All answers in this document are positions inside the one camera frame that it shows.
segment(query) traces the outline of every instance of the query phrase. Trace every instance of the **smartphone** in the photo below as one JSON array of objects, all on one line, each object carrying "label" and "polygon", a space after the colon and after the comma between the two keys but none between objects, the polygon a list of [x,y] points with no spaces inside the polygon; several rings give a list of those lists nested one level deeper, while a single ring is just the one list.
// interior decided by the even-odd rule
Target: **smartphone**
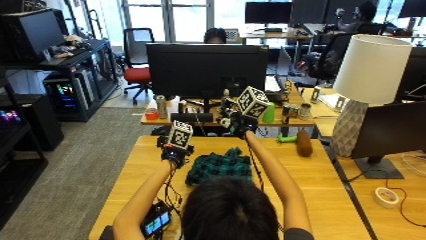
[{"label": "smartphone", "polygon": [[171,223],[171,211],[167,204],[160,201],[154,204],[144,219],[142,230],[146,238],[160,233]]}]

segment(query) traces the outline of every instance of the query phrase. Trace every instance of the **black hair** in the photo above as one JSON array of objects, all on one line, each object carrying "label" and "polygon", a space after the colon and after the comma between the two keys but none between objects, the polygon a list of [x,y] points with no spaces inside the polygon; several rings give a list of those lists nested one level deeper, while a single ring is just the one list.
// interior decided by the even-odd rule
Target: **black hair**
[{"label": "black hair", "polygon": [[367,1],[359,6],[361,20],[373,21],[376,17],[377,7],[372,1]]},{"label": "black hair", "polygon": [[183,214],[186,240],[276,240],[279,221],[267,194],[236,177],[203,182],[188,196]]},{"label": "black hair", "polygon": [[210,43],[212,38],[220,38],[227,43],[227,32],[223,28],[211,28],[204,34],[204,43]]}]

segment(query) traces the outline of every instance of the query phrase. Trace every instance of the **paper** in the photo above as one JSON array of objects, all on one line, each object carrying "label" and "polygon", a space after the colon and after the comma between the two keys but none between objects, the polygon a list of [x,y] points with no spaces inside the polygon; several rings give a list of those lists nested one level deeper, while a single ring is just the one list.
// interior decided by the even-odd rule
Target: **paper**
[{"label": "paper", "polygon": [[[339,98],[340,98],[341,96],[343,96],[343,95],[340,95],[339,93],[327,94],[327,95],[325,95],[325,94],[321,94],[320,97],[319,97],[319,100],[320,100],[325,105],[328,105],[329,108],[335,109],[335,108],[336,108],[336,105],[337,105]],[[343,109],[345,108],[348,102],[349,102],[349,99],[347,98]]]},{"label": "paper", "polygon": [[272,92],[280,92],[281,88],[277,83],[276,77],[275,76],[267,76],[265,79],[265,91],[272,91]]}]

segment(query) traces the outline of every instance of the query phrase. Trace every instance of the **wooden desk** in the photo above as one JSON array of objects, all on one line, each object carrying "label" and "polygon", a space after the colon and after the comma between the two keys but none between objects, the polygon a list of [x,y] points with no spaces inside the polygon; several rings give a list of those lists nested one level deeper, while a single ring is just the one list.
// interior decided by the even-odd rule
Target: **wooden desk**
[{"label": "wooden desk", "polygon": [[[260,140],[279,157],[301,186],[316,239],[369,239],[367,228],[320,141],[312,140],[313,155],[311,158],[304,158],[297,154],[295,143],[280,144],[275,139],[267,138]],[[99,239],[104,227],[112,224],[119,211],[132,197],[136,189],[158,167],[162,150],[156,148],[156,141],[158,137],[143,136],[136,142],[91,231],[91,240]],[[176,172],[172,180],[175,189],[184,197],[184,202],[191,192],[191,188],[187,187],[184,181],[198,156],[211,154],[212,151],[224,154],[232,147],[240,147],[243,154],[249,156],[247,143],[237,138],[194,137],[191,142],[195,145],[195,154],[190,157],[190,164]],[[259,183],[255,171],[253,176],[255,182]],[[265,173],[263,174],[263,178],[265,181],[265,193],[275,204],[279,220],[283,224],[284,213],[281,202]],[[160,191],[159,197],[164,199],[164,191]],[[180,221],[178,216],[174,215],[172,225],[166,231],[166,239],[178,239],[176,235],[179,231]]]},{"label": "wooden desk", "polygon": [[[389,187],[403,188],[407,191],[409,197],[404,203],[404,213],[407,217],[416,223],[426,224],[426,178],[417,175],[409,169],[407,164],[403,163],[401,157],[403,154],[387,156],[387,159],[392,160],[395,166],[399,168],[405,177],[405,179],[389,180]],[[360,169],[352,159],[340,157],[339,162],[348,178],[352,178],[360,174]],[[393,190],[400,196],[400,206],[393,209],[387,209],[381,207],[373,199],[376,188],[387,187],[385,180],[367,179],[365,177],[360,177],[351,183],[351,186],[355,190],[356,197],[359,198],[363,210],[380,240],[425,239],[426,228],[415,226],[401,216],[400,206],[404,197],[401,190]]]},{"label": "wooden desk", "polygon": [[[289,93],[289,104],[292,105],[301,105],[304,103],[304,99],[301,95],[297,92],[297,89],[295,85],[291,86],[291,93]],[[171,126],[171,113],[178,113],[178,107],[179,107],[179,97],[176,97],[172,101],[168,101],[168,118],[167,119],[156,119],[156,120],[148,120],[146,115],[142,118],[142,124],[143,125],[167,125]],[[148,104],[148,108],[158,108],[156,100],[151,100]],[[219,107],[212,108],[211,112],[214,113],[214,121],[219,117]],[[259,121],[260,126],[275,126],[275,127],[313,127],[316,125],[316,122],[312,118],[309,118],[307,121],[300,120],[299,118],[291,118],[289,124],[283,123],[283,107],[276,107],[276,118],[273,123],[264,123],[263,117]],[[206,123],[203,126],[220,126],[218,122]]]},{"label": "wooden desk", "polygon": [[[335,112],[328,105],[325,105],[321,101],[317,103],[311,102],[311,97],[315,89],[305,88],[303,93],[303,98],[307,103],[311,103],[311,115],[315,119],[316,126],[319,128],[319,132],[323,138],[332,138],[333,129],[337,121],[337,117],[340,113]],[[336,91],[332,88],[323,88],[321,94],[335,94]]]},{"label": "wooden desk", "polygon": [[295,58],[293,58],[293,67],[296,69],[297,61],[301,56],[303,51],[303,42],[305,40],[312,39],[312,35],[303,35],[296,34],[297,31],[304,31],[304,29],[297,28],[288,28],[285,32],[265,32],[265,31],[257,31],[255,33],[240,33],[240,37],[243,39],[243,44],[247,44],[247,40],[260,38],[260,39],[273,39],[273,38],[281,38],[281,39],[293,39],[296,40],[296,52],[295,52]]}]

